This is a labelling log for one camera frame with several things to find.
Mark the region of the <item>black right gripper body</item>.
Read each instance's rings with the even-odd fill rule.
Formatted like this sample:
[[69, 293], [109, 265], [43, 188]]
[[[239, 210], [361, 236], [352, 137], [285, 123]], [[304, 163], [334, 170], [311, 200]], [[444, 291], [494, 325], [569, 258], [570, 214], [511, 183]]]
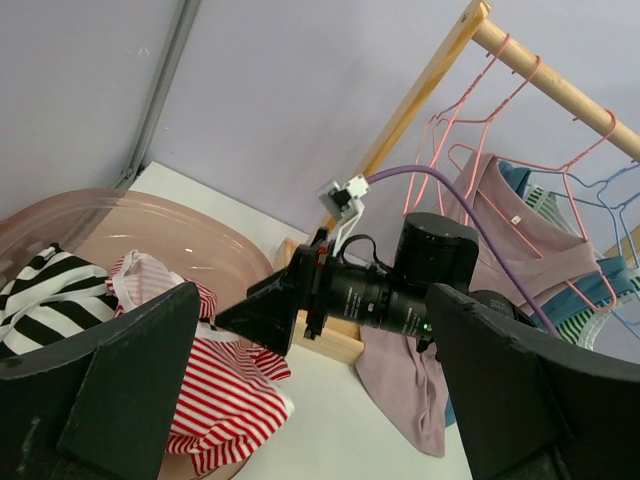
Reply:
[[400, 244], [392, 266], [381, 262], [376, 250], [372, 251], [372, 263], [357, 265], [345, 258], [345, 250], [359, 240], [372, 238], [353, 235], [337, 247], [328, 230], [320, 228], [310, 244], [296, 249], [292, 285], [299, 307], [308, 312], [305, 336], [320, 336], [327, 319], [335, 317], [413, 337], [419, 345], [429, 344], [426, 262]]

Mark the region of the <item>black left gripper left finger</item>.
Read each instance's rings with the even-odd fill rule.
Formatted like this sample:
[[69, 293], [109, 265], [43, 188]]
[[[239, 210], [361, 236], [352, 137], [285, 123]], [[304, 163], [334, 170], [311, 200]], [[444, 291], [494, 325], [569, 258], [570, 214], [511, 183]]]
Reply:
[[183, 283], [1, 362], [4, 479], [155, 479], [199, 318]]

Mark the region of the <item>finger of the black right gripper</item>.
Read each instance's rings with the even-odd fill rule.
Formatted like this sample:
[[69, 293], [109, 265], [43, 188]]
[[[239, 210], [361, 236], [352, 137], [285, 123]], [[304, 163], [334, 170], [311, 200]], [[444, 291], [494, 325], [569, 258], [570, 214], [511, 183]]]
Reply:
[[215, 324], [277, 355], [286, 356], [299, 309], [296, 282], [285, 267], [249, 287], [244, 300], [216, 315]]

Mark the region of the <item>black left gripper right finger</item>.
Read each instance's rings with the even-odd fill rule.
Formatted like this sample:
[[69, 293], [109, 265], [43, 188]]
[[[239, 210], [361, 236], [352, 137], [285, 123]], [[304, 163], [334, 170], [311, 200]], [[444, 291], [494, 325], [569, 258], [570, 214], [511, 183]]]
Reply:
[[426, 306], [475, 479], [636, 479], [639, 367], [446, 285]]

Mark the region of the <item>red white striped tank top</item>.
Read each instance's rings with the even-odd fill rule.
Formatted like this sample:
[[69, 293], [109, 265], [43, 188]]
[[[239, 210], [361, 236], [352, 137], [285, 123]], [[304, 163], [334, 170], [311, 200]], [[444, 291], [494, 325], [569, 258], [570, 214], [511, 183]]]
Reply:
[[118, 300], [118, 315], [184, 282], [194, 283], [201, 298], [161, 479], [233, 478], [294, 412], [278, 384], [291, 375], [286, 360], [214, 322], [216, 314], [244, 297], [262, 271], [233, 264], [222, 254], [210, 266], [174, 272], [138, 250], [111, 268], [107, 286]]

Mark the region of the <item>black white striped tank top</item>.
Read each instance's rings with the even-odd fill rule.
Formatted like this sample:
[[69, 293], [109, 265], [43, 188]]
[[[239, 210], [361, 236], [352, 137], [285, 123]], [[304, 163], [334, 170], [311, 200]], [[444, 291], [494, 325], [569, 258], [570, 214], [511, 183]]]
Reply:
[[1, 289], [1, 357], [23, 355], [112, 320], [107, 272], [52, 244]]

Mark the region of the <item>dusty pink tank top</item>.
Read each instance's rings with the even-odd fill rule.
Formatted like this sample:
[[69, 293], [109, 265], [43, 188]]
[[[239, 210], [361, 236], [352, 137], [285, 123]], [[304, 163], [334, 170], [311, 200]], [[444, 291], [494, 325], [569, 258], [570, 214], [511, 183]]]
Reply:
[[[597, 270], [591, 243], [526, 205], [493, 155], [471, 156], [454, 185], [467, 194], [498, 253], [538, 304], [566, 282]], [[369, 327], [361, 328], [360, 336], [364, 351], [356, 371], [374, 403], [417, 450], [444, 456], [449, 394], [436, 346], [418, 352], [415, 339]]]

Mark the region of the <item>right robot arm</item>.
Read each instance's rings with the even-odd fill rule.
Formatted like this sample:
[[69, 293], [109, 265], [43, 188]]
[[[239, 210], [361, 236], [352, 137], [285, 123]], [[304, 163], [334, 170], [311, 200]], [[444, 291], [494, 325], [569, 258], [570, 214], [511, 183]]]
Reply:
[[288, 353], [299, 311], [307, 313], [304, 336], [322, 334], [328, 318], [414, 337], [424, 350], [432, 341], [425, 296], [433, 284], [469, 291], [479, 254], [477, 232], [433, 213], [404, 219], [395, 260], [366, 266], [348, 262], [353, 235], [338, 244], [326, 229], [297, 247], [289, 264], [249, 287], [244, 300], [215, 317], [217, 327], [273, 353]]

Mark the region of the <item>green white striped tank top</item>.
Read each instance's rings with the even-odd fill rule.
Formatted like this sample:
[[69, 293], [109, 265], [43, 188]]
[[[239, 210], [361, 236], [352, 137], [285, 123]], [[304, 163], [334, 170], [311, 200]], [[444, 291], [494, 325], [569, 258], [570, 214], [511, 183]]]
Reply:
[[[595, 254], [602, 273], [608, 278], [617, 296], [617, 305], [625, 305], [639, 298], [639, 270], [630, 268], [623, 257]], [[589, 274], [575, 282], [588, 299], [603, 306], [611, 301], [607, 287], [598, 273]], [[566, 287], [543, 306], [548, 319], [568, 342], [592, 350], [595, 340], [613, 311], [596, 312], [588, 307], [573, 290]]]

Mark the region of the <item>teal blue tank top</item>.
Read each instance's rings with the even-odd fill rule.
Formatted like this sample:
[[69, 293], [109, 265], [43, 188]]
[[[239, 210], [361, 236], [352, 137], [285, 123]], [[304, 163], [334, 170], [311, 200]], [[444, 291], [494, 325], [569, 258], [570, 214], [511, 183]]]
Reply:
[[457, 176], [456, 189], [495, 244], [480, 244], [470, 287], [502, 294], [545, 328], [506, 274], [511, 269], [564, 340], [592, 348], [602, 327], [597, 314], [614, 297], [635, 290], [639, 280], [622, 257], [595, 252], [569, 223], [556, 194], [530, 185], [529, 175], [524, 167], [483, 154], [472, 156]]

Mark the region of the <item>translucent pink plastic basin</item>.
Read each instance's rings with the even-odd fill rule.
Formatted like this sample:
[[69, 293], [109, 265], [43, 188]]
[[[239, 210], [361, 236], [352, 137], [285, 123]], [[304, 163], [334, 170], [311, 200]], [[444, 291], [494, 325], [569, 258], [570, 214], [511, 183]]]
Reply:
[[52, 244], [103, 268], [107, 281], [115, 262], [131, 250], [174, 272], [210, 266], [216, 256], [227, 254], [233, 264], [263, 270], [249, 286], [271, 272], [251, 241], [201, 213], [137, 192], [87, 190], [33, 205], [2, 227], [1, 289]]

